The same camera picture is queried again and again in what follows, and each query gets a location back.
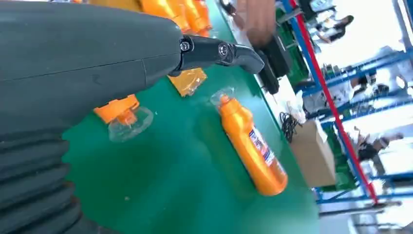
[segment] person's hand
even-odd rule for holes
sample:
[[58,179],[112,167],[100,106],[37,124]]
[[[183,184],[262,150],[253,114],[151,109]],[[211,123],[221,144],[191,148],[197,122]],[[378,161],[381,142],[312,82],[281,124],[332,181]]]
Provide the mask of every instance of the person's hand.
[[275,31],[274,0],[238,0],[237,11],[246,13],[244,30],[252,45],[265,45]]

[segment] clear plastic bag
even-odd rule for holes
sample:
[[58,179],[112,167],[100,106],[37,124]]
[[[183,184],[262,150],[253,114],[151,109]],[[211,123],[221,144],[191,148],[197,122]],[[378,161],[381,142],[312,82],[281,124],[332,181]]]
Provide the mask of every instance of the clear plastic bag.
[[306,122],[305,112],[303,109],[304,101],[302,100],[302,91],[298,91],[295,100],[287,101],[288,112],[300,123]]

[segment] green work surface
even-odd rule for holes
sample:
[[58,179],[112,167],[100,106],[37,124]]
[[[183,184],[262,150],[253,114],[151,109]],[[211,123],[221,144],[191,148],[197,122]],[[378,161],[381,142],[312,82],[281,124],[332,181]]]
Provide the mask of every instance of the green work surface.
[[[218,37],[234,41],[214,2]],[[167,78],[137,94],[154,113],[152,125],[125,143],[111,143],[107,127],[88,115],[64,138],[71,148],[69,180],[86,216],[125,234],[319,233],[318,210],[295,159],[253,76],[213,66],[191,97]],[[257,193],[226,137],[210,96],[233,86],[289,176],[274,197]]]

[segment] plastic bottle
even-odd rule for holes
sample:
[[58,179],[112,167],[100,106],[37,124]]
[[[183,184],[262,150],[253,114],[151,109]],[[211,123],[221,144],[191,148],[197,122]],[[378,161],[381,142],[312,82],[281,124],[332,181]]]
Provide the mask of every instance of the plastic bottle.
[[97,107],[94,112],[106,123],[109,139],[114,142],[126,141],[147,129],[153,121],[153,113],[140,106],[135,95],[121,100],[110,101]]
[[288,176],[274,153],[255,128],[252,113],[227,92],[219,91],[211,98],[221,114],[222,126],[248,170],[258,192],[264,196],[281,193]]

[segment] robotic arm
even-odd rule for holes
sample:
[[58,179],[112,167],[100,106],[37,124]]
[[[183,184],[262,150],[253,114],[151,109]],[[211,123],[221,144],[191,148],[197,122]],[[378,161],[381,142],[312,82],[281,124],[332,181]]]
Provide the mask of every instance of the robotic arm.
[[0,0],[0,233],[115,233],[64,181],[64,131],[165,75],[263,68],[250,48],[182,35],[168,19],[83,4]]

